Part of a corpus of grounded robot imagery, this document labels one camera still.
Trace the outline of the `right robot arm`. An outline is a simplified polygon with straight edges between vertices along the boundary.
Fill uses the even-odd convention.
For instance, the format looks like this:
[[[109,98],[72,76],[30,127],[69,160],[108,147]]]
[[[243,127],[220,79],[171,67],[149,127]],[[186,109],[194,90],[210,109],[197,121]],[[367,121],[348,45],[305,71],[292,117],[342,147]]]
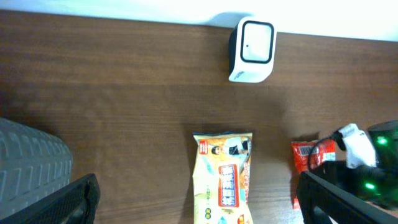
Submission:
[[[326,142],[346,153],[344,161],[311,165]],[[308,170],[327,182],[386,210],[397,209],[397,121],[375,124],[365,132],[350,123],[312,146]]]

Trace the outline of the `red Hacks candy bag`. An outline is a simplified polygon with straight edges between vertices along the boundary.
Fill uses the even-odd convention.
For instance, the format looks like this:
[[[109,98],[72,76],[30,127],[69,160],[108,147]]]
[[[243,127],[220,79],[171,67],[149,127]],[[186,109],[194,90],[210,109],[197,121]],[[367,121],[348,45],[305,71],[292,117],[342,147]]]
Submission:
[[[317,141],[293,141],[291,142],[294,155],[295,168],[300,174],[308,171],[308,155]],[[311,168],[320,166],[325,161],[335,161],[335,143],[332,140],[321,142],[313,151],[310,159]]]

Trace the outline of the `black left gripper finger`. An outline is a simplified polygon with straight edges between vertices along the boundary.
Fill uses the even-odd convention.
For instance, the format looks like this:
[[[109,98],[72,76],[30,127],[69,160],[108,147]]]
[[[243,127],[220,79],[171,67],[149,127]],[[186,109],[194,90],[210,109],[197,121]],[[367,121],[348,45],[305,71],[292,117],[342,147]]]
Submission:
[[[100,200],[94,174],[87,174],[27,208],[1,220],[2,224],[93,224]]]

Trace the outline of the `beige snack bag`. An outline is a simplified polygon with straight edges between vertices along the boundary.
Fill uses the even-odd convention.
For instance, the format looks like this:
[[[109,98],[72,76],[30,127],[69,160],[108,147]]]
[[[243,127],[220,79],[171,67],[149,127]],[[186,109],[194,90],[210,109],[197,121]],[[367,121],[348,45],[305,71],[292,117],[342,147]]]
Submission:
[[[195,224],[252,224],[248,207],[252,133],[195,133]]]

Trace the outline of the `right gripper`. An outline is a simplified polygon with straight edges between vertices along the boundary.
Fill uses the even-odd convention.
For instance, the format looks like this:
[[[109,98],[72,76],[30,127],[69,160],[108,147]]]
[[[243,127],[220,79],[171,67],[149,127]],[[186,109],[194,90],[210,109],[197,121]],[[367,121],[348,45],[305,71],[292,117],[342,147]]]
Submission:
[[[310,172],[301,173],[297,186],[305,224],[397,224],[397,217],[364,202],[397,208],[396,166],[350,169],[345,161],[326,161]]]

